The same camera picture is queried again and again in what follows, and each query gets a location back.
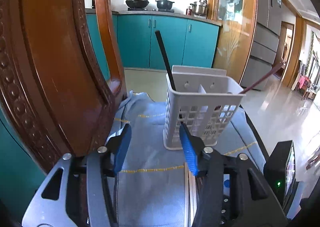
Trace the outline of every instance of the countertop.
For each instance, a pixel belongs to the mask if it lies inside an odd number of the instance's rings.
[[[95,14],[96,10],[95,9],[86,8],[85,12],[86,12],[86,14]],[[159,11],[119,11],[119,12],[112,11],[112,14],[115,14],[115,15],[124,15],[124,14],[164,15],[164,16],[173,16],[173,17],[178,17],[178,18],[185,18],[185,19],[190,19],[190,20],[195,20],[195,21],[200,21],[200,22],[206,22],[206,23],[217,25],[217,26],[221,26],[222,25],[221,22],[216,22],[216,21],[209,20],[209,19],[199,18],[199,17],[195,17],[195,16],[192,16],[192,15],[185,15],[185,14],[178,14],[178,13],[168,13],[168,12],[159,12]]]

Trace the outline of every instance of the silver screw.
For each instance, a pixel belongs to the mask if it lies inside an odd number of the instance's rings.
[[[213,149],[212,149],[212,147],[204,147],[203,151],[204,151],[204,153],[212,153]]]
[[[64,160],[69,160],[71,157],[72,157],[71,153],[65,153],[65,154],[62,156],[62,158],[63,158]]]
[[[98,148],[98,152],[99,152],[99,153],[105,153],[107,150],[108,150],[108,149],[107,149],[106,146],[101,146],[101,147]]]
[[[248,159],[248,156],[247,156],[247,154],[241,153],[241,154],[239,155],[239,158],[240,158],[241,160],[247,160],[247,159]]]

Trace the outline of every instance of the shiny floor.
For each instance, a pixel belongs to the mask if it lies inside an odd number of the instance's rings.
[[[165,101],[165,72],[125,70],[126,86],[135,92],[147,92],[157,102]],[[263,91],[251,90],[242,106],[259,133],[269,154],[277,142],[293,140],[297,181],[316,181],[319,165],[306,170],[308,159],[320,146],[320,111],[310,100],[284,87],[272,76]]]

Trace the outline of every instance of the refrigerator door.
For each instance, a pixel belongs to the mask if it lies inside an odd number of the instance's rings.
[[[276,57],[276,52],[259,43],[253,42],[250,55],[273,64]]]
[[[281,28],[281,0],[269,0],[268,29],[278,36]]]
[[[267,27],[269,14],[269,0],[258,0],[257,22]]]
[[[254,35],[255,42],[260,43],[261,45],[264,45],[268,49],[273,50],[274,52],[277,51],[279,38],[277,35],[275,35],[273,32],[268,30],[266,27],[263,27],[262,25],[257,23],[256,26],[256,33]]]
[[[271,70],[271,65],[255,57],[250,57],[245,69],[243,78],[240,82],[240,86],[249,87],[262,78],[266,73]],[[253,89],[263,90],[267,80],[262,81],[260,84],[256,85]]]

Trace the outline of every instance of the pink cloth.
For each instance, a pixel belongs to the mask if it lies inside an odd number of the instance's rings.
[[[300,85],[299,85],[299,89],[302,88],[305,80],[306,80],[306,77],[302,75],[302,76],[300,77],[299,81],[298,81],[298,83],[300,84]]]

